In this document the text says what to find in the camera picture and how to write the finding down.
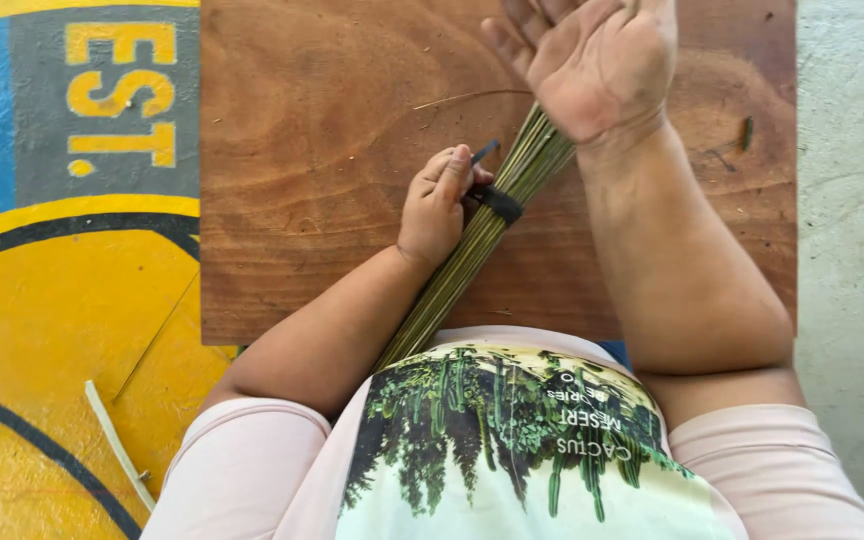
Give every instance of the yellow paint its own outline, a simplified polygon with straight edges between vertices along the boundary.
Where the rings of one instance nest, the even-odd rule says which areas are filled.
[[[176,166],[176,124],[155,122],[147,135],[70,135],[69,154],[150,152],[155,167]]]
[[[151,42],[151,61],[176,63],[176,25],[171,22],[77,22],[65,25],[65,61],[89,62],[90,42],[112,42],[112,61],[136,61],[136,42]]]
[[[116,82],[108,97],[94,100],[90,92],[102,90],[102,72],[79,73],[69,82],[65,99],[69,109],[82,117],[118,117],[131,103],[139,89],[149,89],[151,97],[142,104],[142,117],[154,117],[172,108],[176,88],[168,77],[158,71],[136,69]]]
[[[69,163],[69,174],[78,176],[79,178],[87,176],[95,172],[95,165],[86,159],[76,159]]]
[[[198,8],[199,0],[0,0],[0,19],[52,10],[102,6]]]
[[[199,217],[199,200],[171,195],[113,194],[70,197],[0,213],[0,234],[30,223],[74,215],[105,213],[162,213]]]
[[[7,212],[17,215],[0,216],[0,231],[83,210],[115,212],[126,202],[135,212],[197,212],[196,201],[175,197],[89,199],[96,204],[58,201]],[[150,471],[158,495],[182,434],[233,355],[234,347],[200,345],[198,263],[157,233],[79,233],[0,252],[0,403],[75,455],[140,525],[148,512],[102,435],[84,381],[95,381],[129,456]],[[0,538],[79,536],[122,537],[78,482],[0,424]]]

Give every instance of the left hand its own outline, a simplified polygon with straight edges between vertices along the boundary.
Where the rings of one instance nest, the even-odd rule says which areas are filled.
[[[446,148],[412,179],[397,242],[398,251],[410,262],[434,270],[462,238],[463,197],[473,184],[495,178],[478,165],[473,167],[472,158],[465,144]]]

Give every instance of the wooden board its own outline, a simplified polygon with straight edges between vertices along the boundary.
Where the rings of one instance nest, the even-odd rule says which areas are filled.
[[[250,343],[391,245],[433,153],[498,137],[504,156],[530,96],[414,110],[524,88],[480,41],[478,21],[500,13],[498,0],[202,0],[204,343]],[[682,1],[678,22],[670,116],[705,193],[794,314],[794,2]],[[574,169],[535,198],[447,325],[484,324],[619,337]]]

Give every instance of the palm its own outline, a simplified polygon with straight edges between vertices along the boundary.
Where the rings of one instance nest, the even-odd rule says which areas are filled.
[[[571,0],[542,0],[543,17],[527,0],[508,0],[510,19],[534,49],[495,21],[483,29],[558,129],[585,143],[662,109],[675,55],[670,2],[652,0],[630,13],[610,0],[577,8]]]

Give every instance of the t-shirt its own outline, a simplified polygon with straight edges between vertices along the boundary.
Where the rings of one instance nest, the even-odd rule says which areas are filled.
[[[749,405],[667,436],[594,343],[443,332],[370,377],[331,428],[242,398],[189,427],[142,538],[864,538],[864,502],[803,408]]]

